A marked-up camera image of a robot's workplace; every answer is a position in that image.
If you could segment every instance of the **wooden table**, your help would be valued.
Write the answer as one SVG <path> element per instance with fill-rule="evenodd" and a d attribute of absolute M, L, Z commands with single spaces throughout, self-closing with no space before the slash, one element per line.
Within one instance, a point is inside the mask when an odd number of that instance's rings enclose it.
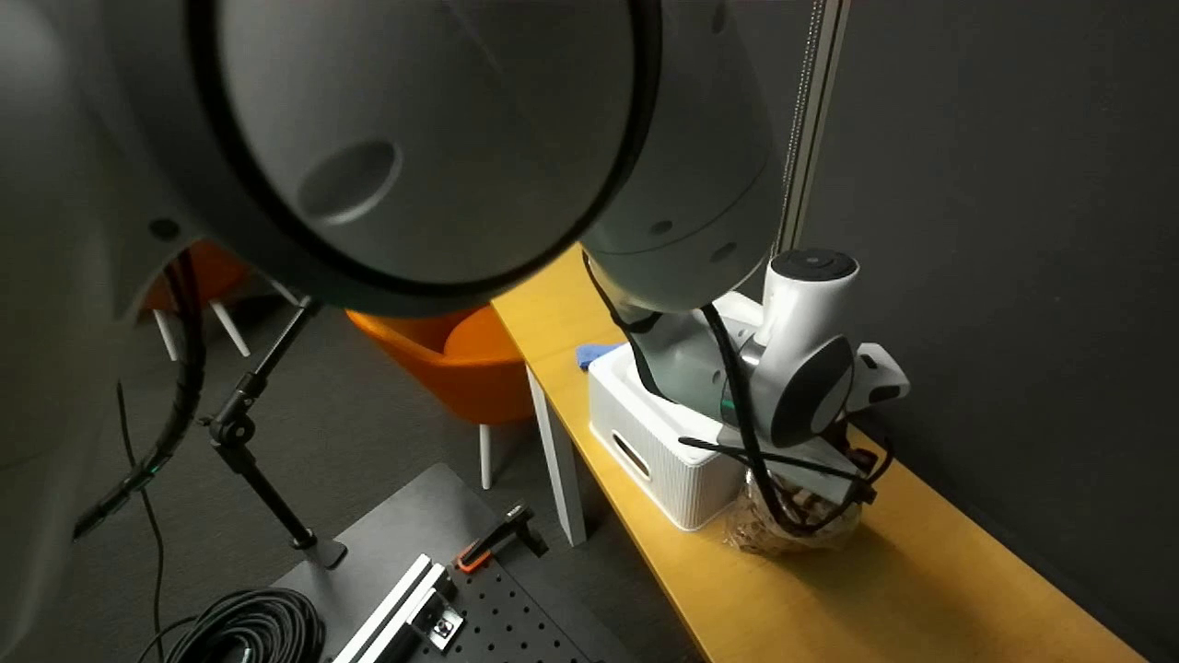
<path fill-rule="evenodd" d="M 588 436 L 573 349 L 619 332 L 578 251 L 494 311 L 706 659 L 1143 659 L 901 464 L 841 554 L 738 554 L 722 514 L 677 529 Z"/>

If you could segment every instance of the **microphone stand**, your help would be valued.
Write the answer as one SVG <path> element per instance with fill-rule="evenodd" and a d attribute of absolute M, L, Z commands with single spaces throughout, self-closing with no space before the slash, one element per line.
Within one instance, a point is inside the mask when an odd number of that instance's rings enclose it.
<path fill-rule="evenodd" d="M 270 478 L 259 470 L 254 453 L 245 441 L 254 438 L 249 410 L 266 390 L 270 371 L 280 366 L 280 359 L 291 349 L 294 335 L 307 327 L 307 322 L 319 314 L 318 302 L 303 298 L 294 306 L 294 318 L 280 332 L 280 340 L 266 349 L 259 370 L 249 370 L 239 388 L 226 398 L 219 414 L 205 420 L 218 457 L 249 481 L 249 491 L 261 496 L 261 505 L 287 526 L 291 544 L 318 569 L 337 569 L 347 548 L 337 540 L 318 540 L 318 535 L 287 510 L 287 500 L 270 485 Z"/>

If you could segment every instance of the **gray wall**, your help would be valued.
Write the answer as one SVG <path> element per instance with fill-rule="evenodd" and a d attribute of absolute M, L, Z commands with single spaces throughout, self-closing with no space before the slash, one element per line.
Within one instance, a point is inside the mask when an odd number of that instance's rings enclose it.
<path fill-rule="evenodd" d="M 915 378 L 901 459 L 1179 656 L 1179 4 L 854 4 L 806 244 Z"/>

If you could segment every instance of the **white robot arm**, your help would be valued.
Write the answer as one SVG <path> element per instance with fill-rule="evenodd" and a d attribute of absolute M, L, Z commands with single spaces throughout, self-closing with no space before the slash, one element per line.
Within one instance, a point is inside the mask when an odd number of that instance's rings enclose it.
<path fill-rule="evenodd" d="M 481 302 L 587 238 L 619 311 L 687 322 L 778 232 L 786 118 L 730 15 L 757 9 L 2 0 L 0 659 L 71 540 L 130 311 L 184 238 L 375 314 Z"/>

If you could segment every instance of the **cable bundle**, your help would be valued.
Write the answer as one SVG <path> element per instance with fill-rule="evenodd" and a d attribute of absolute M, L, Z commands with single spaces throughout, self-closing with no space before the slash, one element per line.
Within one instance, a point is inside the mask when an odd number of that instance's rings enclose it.
<path fill-rule="evenodd" d="M 325 641 L 325 618 L 303 592 L 243 588 L 205 609 L 191 634 L 176 641 L 169 663 L 211 663 L 227 656 L 249 663 L 318 663 Z"/>

